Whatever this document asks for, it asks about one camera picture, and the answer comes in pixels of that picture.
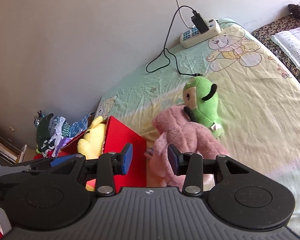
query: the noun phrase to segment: power strip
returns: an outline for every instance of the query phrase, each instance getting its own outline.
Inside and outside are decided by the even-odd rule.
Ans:
[[[211,37],[220,34],[221,29],[215,19],[205,21],[205,23],[209,27],[209,30],[205,33],[200,33],[197,27],[194,27],[181,34],[180,43],[184,48],[190,48],[200,42],[206,41]]]

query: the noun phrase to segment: white wall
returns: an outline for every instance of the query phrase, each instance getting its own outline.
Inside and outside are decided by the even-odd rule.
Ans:
[[[253,31],[300,0],[180,3]],[[175,9],[174,0],[0,0],[0,134],[34,147],[37,110],[70,122],[95,110],[107,89],[160,52]],[[170,41],[184,30],[178,17]]]

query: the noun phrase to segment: black cable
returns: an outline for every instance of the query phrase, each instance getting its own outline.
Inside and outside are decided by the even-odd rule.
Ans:
[[[182,6],[180,6],[180,7],[176,10],[176,12],[175,12],[175,14],[174,14],[174,16],[173,16],[173,18],[172,18],[172,21],[171,21],[169,30],[168,30],[168,34],[167,34],[166,40],[165,40],[165,42],[164,42],[163,50],[160,52],[160,54],[159,54],[158,57],[156,57],[155,59],[153,59],[152,61],[150,61],[150,62],[148,63],[148,65],[146,66],[146,71],[147,71],[148,73],[153,73],[153,72],[155,72],[155,71],[157,71],[157,70],[159,70],[159,69],[162,69],[162,68],[167,67],[167,66],[170,65],[171,60],[170,60],[170,59],[168,58],[168,56],[166,55],[166,50],[167,50],[167,52],[168,52],[169,54],[173,55],[173,57],[175,58],[177,70],[178,70],[178,72],[179,72],[180,75],[195,76],[195,77],[201,75],[200,73],[195,73],[195,74],[181,73],[180,70],[179,70],[179,68],[178,68],[178,60],[177,60],[176,55],[174,55],[173,53],[171,53],[171,52],[166,48],[167,41],[168,41],[168,37],[169,37],[169,34],[170,34],[170,30],[171,30],[171,27],[172,27],[174,18],[176,17],[178,11],[179,11],[182,7],[190,8],[190,9],[192,10],[192,12],[193,12],[194,15],[197,14],[197,12],[196,12],[193,8],[191,8],[190,6],[187,6],[187,5],[182,5]],[[154,62],[155,60],[157,60],[157,59],[161,56],[162,53],[163,53],[163,55],[169,60],[169,63],[166,64],[166,65],[164,65],[164,66],[161,66],[161,67],[159,67],[159,68],[157,68],[157,69],[155,69],[155,70],[148,71],[148,66],[149,66],[152,62]]]

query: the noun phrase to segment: green plush toy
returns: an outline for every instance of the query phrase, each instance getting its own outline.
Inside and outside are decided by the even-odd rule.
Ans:
[[[218,116],[217,85],[205,77],[194,77],[183,88],[185,112],[190,120],[209,128],[216,138],[223,131]]]

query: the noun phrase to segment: red box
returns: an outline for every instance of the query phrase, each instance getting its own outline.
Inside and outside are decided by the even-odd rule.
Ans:
[[[106,122],[106,136],[104,141],[103,153],[121,152],[126,143],[133,146],[133,158],[127,175],[115,175],[115,188],[118,192],[121,187],[146,187],[146,140],[136,134],[130,128],[110,116]],[[84,132],[75,137],[59,151],[58,157],[77,153],[77,145]],[[95,179],[87,182],[87,188],[92,189]]]

